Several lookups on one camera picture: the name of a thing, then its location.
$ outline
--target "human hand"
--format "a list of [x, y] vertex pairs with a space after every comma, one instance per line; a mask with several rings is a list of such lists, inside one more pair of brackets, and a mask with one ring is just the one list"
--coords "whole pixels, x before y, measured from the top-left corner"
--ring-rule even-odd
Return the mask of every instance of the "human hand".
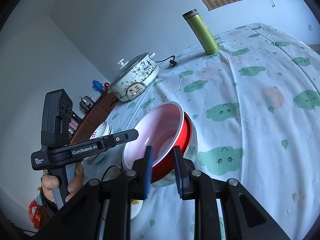
[[[68, 185], [68, 191], [70, 194], [66, 197], [66, 202], [70, 200], [83, 186], [84, 181], [84, 168], [78, 163], [76, 167], [76, 176], [70, 181]], [[51, 202], [55, 202], [52, 189], [59, 187], [59, 180], [57, 177], [52, 175], [44, 175], [41, 179], [41, 186], [44, 196]]]

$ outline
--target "white wall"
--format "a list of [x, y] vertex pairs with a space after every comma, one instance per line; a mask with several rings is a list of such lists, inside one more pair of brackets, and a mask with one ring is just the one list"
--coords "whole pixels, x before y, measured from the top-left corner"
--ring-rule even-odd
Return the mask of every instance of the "white wall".
[[274, 2], [273, 8], [271, 0], [243, 0], [208, 11], [201, 0], [57, 0], [51, 17], [111, 81], [121, 58], [130, 60], [149, 51], [161, 60], [197, 43], [181, 16], [194, 8], [214, 35], [263, 22], [306, 44], [320, 43], [320, 26], [303, 0]]
[[55, 0], [20, 0], [0, 32], [0, 47], [35, 20], [49, 15]]
[[[0, 48], [0, 66], [1, 99], [5, 102], [0, 111], [0, 188], [27, 210], [39, 193], [42, 175], [42, 171], [32, 170], [30, 155], [41, 147], [46, 93], [64, 88], [79, 114], [78, 97], [95, 99], [99, 93], [92, 89], [92, 80], [106, 80], [49, 17], [33, 22]], [[12, 201], [1, 199], [1, 205]], [[6, 210], [21, 209], [12, 206]], [[30, 226], [27, 212], [6, 215], [19, 217], [19, 225]]]
[[33, 223], [29, 219], [28, 210], [26, 210], [17, 202], [15, 202], [12, 198], [10, 198], [1, 187], [0, 200], [1, 209], [3, 213], [6, 215], [7, 219], [9, 219], [11, 222], [14, 222], [17, 227], [30, 231], [36, 231], [33, 228]]

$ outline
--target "black strap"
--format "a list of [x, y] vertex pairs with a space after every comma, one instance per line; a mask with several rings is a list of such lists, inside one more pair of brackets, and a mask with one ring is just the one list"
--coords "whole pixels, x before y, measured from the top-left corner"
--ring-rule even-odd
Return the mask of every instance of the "black strap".
[[57, 205], [53, 202], [51, 202], [49, 199], [47, 199], [43, 193], [43, 190], [41, 188], [40, 191], [40, 197], [42, 206], [44, 207], [45, 211], [47, 212], [48, 216], [51, 218], [54, 216], [55, 213], [58, 212]]
[[47, 131], [41, 131], [41, 144], [53, 148], [58, 148], [66, 144], [70, 144], [70, 138], [68, 133], [50, 133]]

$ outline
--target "black cable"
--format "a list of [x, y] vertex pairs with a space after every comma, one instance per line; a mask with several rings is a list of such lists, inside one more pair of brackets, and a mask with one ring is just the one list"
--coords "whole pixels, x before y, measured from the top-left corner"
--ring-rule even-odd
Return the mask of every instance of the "black cable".
[[29, 232], [29, 233], [34, 233], [34, 234], [36, 234], [37, 232], [34, 232], [34, 231], [30, 231], [30, 230], [24, 230], [24, 229], [21, 229], [22, 231], [24, 231], [24, 232]]
[[116, 104], [116, 103], [120, 102], [120, 100], [118, 98], [116, 98], [116, 97], [114, 97], [112, 100], [113, 101], [111, 101], [110, 106], [109, 106], [110, 108], [113, 106], [113, 104]]
[[109, 167], [106, 169], [106, 171], [104, 172], [101, 181], [103, 181], [104, 176], [107, 174], [107, 172], [108, 172], [112, 167], [117, 167], [117, 168], [119, 169], [119, 171], [121, 172], [121, 168], [120, 168], [118, 165], [112, 164], [112, 165], [109, 166]]
[[98, 153], [92, 160], [90, 160], [89, 162], [87, 162], [87, 164], [92, 163], [92, 162], [98, 157], [99, 154], [100, 154], [100, 153]]
[[164, 59], [164, 60], [161, 60], [161, 61], [155, 61], [155, 62], [156, 62], [156, 63], [164, 62], [164, 61], [166, 61], [167, 59], [172, 58], [172, 57], [173, 57], [173, 60], [176, 58], [176, 56], [175, 56], [175, 55], [172, 55], [172, 56], [170, 56], [170, 57], [168, 57], [168, 58], [166, 58], [166, 59]]
[[101, 96], [101, 94], [97, 96], [97, 98], [96, 98], [96, 102], [97, 102], [97, 100], [98, 100], [98, 98], [99, 98], [100, 96]]

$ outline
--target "cartoon cloud face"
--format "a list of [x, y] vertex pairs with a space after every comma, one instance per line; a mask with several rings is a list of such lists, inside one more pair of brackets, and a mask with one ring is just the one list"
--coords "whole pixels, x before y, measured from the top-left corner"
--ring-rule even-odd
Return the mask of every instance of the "cartoon cloud face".
[[218, 147], [198, 153], [200, 165], [207, 166], [208, 171], [217, 176], [239, 169], [243, 155], [242, 148], [233, 149], [231, 146]]
[[221, 122], [228, 118], [234, 118], [237, 115], [237, 109], [239, 108], [239, 103], [225, 103], [221, 105], [214, 106], [211, 109], [205, 111], [208, 119], [212, 119], [215, 122]]
[[310, 59], [307, 57], [295, 57], [293, 59], [294, 63], [303, 67], [311, 65]]
[[142, 109], [147, 108], [151, 103], [153, 103], [154, 100], [155, 100], [155, 98], [151, 98], [151, 99], [145, 101], [145, 102], [140, 106], [140, 108], [142, 108]]
[[261, 66], [254, 66], [254, 67], [245, 67], [242, 69], [239, 69], [238, 72], [241, 73], [241, 76], [257, 76], [260, 71], [265, 71], [266, 68]]
[[260, 36], [260, 34], [259, 33], [255, 33], [255, 34], [251, 34], [248, 38], [256, 38], [258, 36]]
[[207, 55], [207, 56], [203, 57], [202, 59], [208, 60], [208, 59], [211, 59], [211, 58], [213, 58], [213, 57], [217, 57], [217, 55], [218, 55], [218, 52], [216, 52], [216, 53], [214, 53], [214, 54], [211, 54], [211, 55]]
[[301, 92], [293, 99], [293, 101], [297, 103], [298, 107], [308, 110], [313, 110], [316, 106], [320, 106], [319, 93], [313, 90]]
[[182, 71], [178, 76], [180, 78], [183, 78], [185, 76], [189, 76], [189, 75], [192, 75], [193, 74], [193, 71], [192, 70], [186, 70], [186, 71]]
[[192, 82], [191, 84], [187, 85], [183, 91], [184, 92], [193, 92], [195, 90], [199, 90], [201, 88], [204, 87], [204, 85], [207, 83], [208, 81], [207, 80], [197, 80], [197, 81], [194, 81]]
[[277, 47], [281, 47], [281, 46], [285, 47], [285, 46], [288, 46], [289, 44], [283, 41], [276, 41], [275, 43], [271, 43], [271, 45], [277, 46]]
[[250, 50], [248, 48], [244, 48], [244, 49], [240, 49], [240, 50], [237, 50], [237, 51], [233, 51], [231, 55], [232, 56], [239, 56], [239, 55], [246, 54], [249, 51]]

